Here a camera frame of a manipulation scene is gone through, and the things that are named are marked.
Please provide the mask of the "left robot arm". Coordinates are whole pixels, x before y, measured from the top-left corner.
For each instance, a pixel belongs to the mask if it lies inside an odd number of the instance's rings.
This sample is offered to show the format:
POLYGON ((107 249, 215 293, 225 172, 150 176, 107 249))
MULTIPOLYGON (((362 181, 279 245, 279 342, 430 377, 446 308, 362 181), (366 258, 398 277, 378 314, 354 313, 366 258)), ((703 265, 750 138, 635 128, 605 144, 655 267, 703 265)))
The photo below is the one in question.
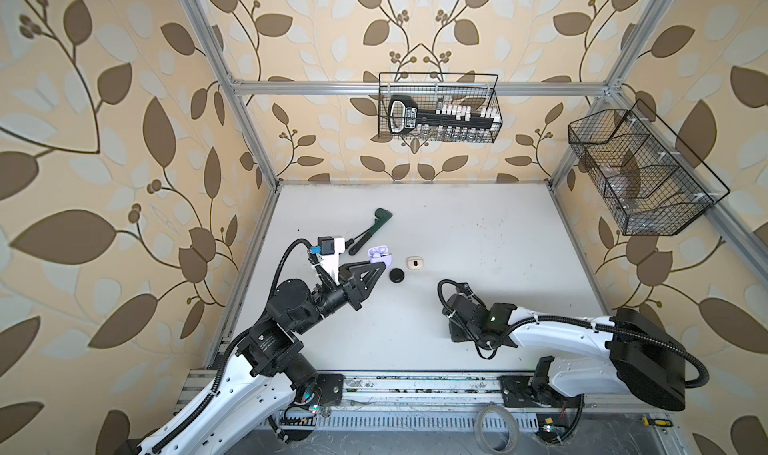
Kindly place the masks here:
POLYGON ((317 371, 302 355, 300 335, 344 306, 360 310, 387 266, 378 261, 340 264, 341 238, 294 240, 279 265, 304 249, 319 282, 280 279, 277 270, 256 322, 227 346, 210 383, 176 416, 142 439, 128 439, 118 454, 224 454, 249 432, 302 395, 314 397, 317 371))

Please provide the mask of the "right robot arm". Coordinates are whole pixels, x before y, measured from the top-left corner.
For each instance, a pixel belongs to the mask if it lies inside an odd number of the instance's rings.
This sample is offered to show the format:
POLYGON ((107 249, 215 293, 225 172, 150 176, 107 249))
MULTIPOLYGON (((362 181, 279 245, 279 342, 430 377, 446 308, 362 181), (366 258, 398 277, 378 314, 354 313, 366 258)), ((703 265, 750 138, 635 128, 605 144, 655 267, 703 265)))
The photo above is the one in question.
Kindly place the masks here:
POLYGON ((504 348, 540 348, 527 395, 554 405, 588 394, 632 395, 647 405, 681 412, 689 389, 710 373, 682 343, 640 312, 576 318, 511 303, 485 304, 466 282, 442 279, 437 298, 454 343, 470 343, 483 360, 504 348))

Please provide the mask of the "cream earbud charging case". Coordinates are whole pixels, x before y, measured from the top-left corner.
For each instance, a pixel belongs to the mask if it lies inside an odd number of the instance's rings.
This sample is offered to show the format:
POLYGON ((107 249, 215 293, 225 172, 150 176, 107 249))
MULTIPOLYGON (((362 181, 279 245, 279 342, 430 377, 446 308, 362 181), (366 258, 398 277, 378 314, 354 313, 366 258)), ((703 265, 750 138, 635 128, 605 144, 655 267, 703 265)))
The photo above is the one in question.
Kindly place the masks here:
POLYGON ((412 271, 422 270, 424 268, 424 260, 419 256, 411 256, 407 258, 406 266, 412 271))

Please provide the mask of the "purple round charging case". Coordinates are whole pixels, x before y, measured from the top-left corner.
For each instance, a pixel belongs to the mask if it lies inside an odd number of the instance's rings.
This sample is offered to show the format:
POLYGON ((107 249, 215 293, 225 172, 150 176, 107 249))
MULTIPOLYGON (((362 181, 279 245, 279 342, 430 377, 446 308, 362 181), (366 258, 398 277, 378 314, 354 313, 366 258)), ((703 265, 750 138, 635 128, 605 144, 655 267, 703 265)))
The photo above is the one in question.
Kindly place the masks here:
POLYGON ((389 266, 392 262, 392 254, 386 245, 369 248, 368 257, 371 263, 381 262, 389 266))

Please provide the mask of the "black round charging case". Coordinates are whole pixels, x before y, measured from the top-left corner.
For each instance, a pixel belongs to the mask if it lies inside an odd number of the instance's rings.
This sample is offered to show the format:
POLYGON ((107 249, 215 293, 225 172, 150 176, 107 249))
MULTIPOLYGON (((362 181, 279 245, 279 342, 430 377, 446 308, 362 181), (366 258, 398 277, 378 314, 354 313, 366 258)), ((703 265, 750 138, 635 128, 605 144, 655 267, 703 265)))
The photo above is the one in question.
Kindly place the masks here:
POLYGON ((389 272, 389 279, 393 283, 401 283, 405 279, 405 272, 400 268, 393 268, 389 272))

